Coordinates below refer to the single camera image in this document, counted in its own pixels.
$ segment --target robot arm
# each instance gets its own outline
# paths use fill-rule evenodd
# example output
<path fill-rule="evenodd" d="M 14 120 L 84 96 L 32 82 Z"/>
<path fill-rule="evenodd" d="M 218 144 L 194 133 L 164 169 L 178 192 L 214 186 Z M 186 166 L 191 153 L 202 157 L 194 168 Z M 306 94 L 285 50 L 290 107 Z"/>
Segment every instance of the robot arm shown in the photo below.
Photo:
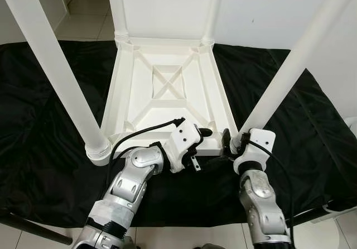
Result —
<path fill-rule="evenodd" d="M 203 133 L 183 119 L 163 146 L 157 142 L 150 147 L 133 149 L 103 199 L 94 203 L 73 249 L 122 248 L 124 235 L 145 194 L 147 180 L 161 173 L 165 163 L 170 163 L 171 172 L 181 171 L 182 160 L 194 160 L 196 147 L 204 136 L 211 134 L 209 130 Z"/>
<path fill-rule="evenodd" d="M 254 248 L 292 248 L 284 215 L 276 204 L 275 192 L 264 172 L 269 155 L 248 141 L 272 151 L 275 134 L 251 129 L 242 137 L 243 153 L 234 161 L 240 175 L 239 199 L 245 212 Z"/>

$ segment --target white floor tile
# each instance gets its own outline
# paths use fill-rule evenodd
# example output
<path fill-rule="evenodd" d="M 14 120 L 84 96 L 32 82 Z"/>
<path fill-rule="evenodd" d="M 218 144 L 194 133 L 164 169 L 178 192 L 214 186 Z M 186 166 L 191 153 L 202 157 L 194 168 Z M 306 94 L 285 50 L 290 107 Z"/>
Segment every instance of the white floor tile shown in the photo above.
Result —
<path fill-rule="evenodd" d="M 248 249 L 254 249 L 248 224 L 243 231 Z M 295 246 L 297 249 L 349 249 L 346 240 L 333 219 L 316 224 L 306 222 L 294 227 Z"/>
<path fill-rule="evenodd" d="M 99 33 L 98 39 L 108 41 L 114 40 L 114 23 L 111 16 L 105 17 L 105 21 L 102 30 Z"/>
<path fill-rule="evenodd" d="M 104 19 L 105 16 L 68 16 L 57 29 L 57 36 L 97 39 Z"/>
<path fill-rule="evenodd" d="M 20 230 L 6 226 L 4 224 L 0 224 L 0 247 L 6 249 L 15 249 L 20 234 Z"/>
<path fill-rule="evenodd" d="M 352 211 L 338 217 L 343 234 L 351 249 L 357 249 L 357 211 Z"/>
<path fill-rule="evenodd" d="M 242 228 L 243 228 L 245 243 L 247 244 L 247 249 L 254 249 L 248 224 L 247 223 L 242 224 Z"/>
<path fill-rule="evenodd" d="M 129 228 L 125 236 L 130 236 L 132 240 L 135 242 L 136 228 Z"/>
<path fill-rule="evenodd" d="M 141 249 L 189 249 L 206 243 L 226 249 L 246 248 L 240 224 L 214 228 L 137 228 L 136 233 L 136 245 Z"/>
<path fill-rule="evenodd" d="M 58 37 L 59 41 L 96 41 L 97 39 L 76 38 L 76 37 Z"/>
<path fill-rule="evenodd" d="M 72 237 L 73 243 L 78 238 L 81 228 L 56 228 L 52 226 L 45 226 L 53 231 Z M 25 231 L 22 232 L 20 240 L 16 249 L 39 249 L 39 248 L 50 248 L 50 249 L 70 249 L 72 245 L 63 245 L 62 243 L 54 242 Z"/>
<path fill-rule="evenodd" d="M 225 249 L 246 249 L 242 224 L 229 224 L 211 228 L 212 242 Z"/>
<path fill-rule="evenodd" d="M 72 0 L 68 9 L 71 15 L 106 15 L 109 0 Z"/>

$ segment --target white cylindrical leg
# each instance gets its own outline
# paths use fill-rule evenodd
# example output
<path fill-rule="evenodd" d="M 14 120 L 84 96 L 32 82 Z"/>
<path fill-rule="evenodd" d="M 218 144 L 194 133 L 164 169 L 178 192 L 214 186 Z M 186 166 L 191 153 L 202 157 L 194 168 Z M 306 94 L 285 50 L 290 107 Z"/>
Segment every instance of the white cylindrical leg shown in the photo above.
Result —
<path fill-rule="evenodd" d="M 39 0 L 6 2 L 83 138 L 89 159 L 96 165 L 107 164 L 112 146 L 101 133 Z"/>
<path fill-rule="evenodd" d="M 127 29 L 127 21 L 124 10 L 123 0 L 109 0 L 110 8 L 112 9 L 112 16 L 114 22 L 114 39 L 115 43 L 128 42 L 129 33 Z"/>
<path fill-rule="evenodd" d="M 307 60 L 332 28 L 350 0 L 324 0 L 303 36 L 286 57 L 257 105 L 243 124 L 238 135 L 232 138 L 230 149 L 237 152 L 242 133 L 250 128 L 263 128 L 284 100 L 306 67 Z"/>
<path fill-rule="evenodd" d="M 203 45 L 212 45 L 214 43 L 214 30 L 219 12 L 221 0 L 211 0 L 207 15 L 206 27 L 201 39 Z"/>

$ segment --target white wall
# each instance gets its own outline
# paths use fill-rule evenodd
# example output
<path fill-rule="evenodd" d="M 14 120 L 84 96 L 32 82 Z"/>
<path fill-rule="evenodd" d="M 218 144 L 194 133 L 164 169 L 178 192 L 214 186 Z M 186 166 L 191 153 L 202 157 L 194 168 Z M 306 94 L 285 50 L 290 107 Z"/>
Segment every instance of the white wall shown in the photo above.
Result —
<path fill-rule="evenodd" d="M 291 49 L 322 0 L 223 0 L 217 43 Z M 357 0 L 307 67 L 343 117 L 357 116 Z"/>
<path fill-rule="evenodd" d="M 66 15 L 63 0 L 40 0 L 52 28 L 55 30 Z M 0 0 L 0 44 L 25 41 L 5 0 Z"/>

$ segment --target black fabric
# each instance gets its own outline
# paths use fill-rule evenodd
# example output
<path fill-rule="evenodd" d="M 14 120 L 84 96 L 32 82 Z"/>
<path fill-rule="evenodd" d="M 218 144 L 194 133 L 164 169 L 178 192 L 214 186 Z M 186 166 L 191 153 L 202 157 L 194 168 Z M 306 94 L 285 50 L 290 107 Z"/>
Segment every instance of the black fabric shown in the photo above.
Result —
<path fill-rule="evenodd" d="M 60 45 L 101 123 L 117 52 L 113 41 Z M 242 126 L 287 50 L 214 46 L 237 127 Z M 86 158 L 84 143 L 27 43 L 0 46 L 0 207 L 40 223 L 81 227 L 105 183 L 105 167 Z M 305 70 L 268 122 L 273 153 L 288 167 L 295 213 L 329 200 L 357 204 L 357 140 Z M 238 175 L 225 157 L 198 157 L 202 171 L 153 176 L 133 226 L 215 226 L 245 222 Z M 123 160 L 113 166 L 112 176 Z M 289 213 L 279 166 L 267 162 L 277 203 Z"/>
<path fill-rule="evenodd" d="M 254 249 L 292 249 L 292 245 L 286 242 L 277 243 L 258 243 L 254 245 Z"/>
<path fill-rule="evenodd" d="M 124 235 L 127 233 L 127 229 L 124 228 L 122 225 L 118 224 L 117 222 L 114 221 L 109 221 L 105 225 L 101 225 L 94 221 L 92 217 L 89 217 L 87 221 L 85 222 L 86 225 L 92 226 L 96 229 L 99 229 L 101 231 L 104 231 L 107 234 L 110 234 L 112 236 L 115 236 L 116 238 L 123 239 Z"/>

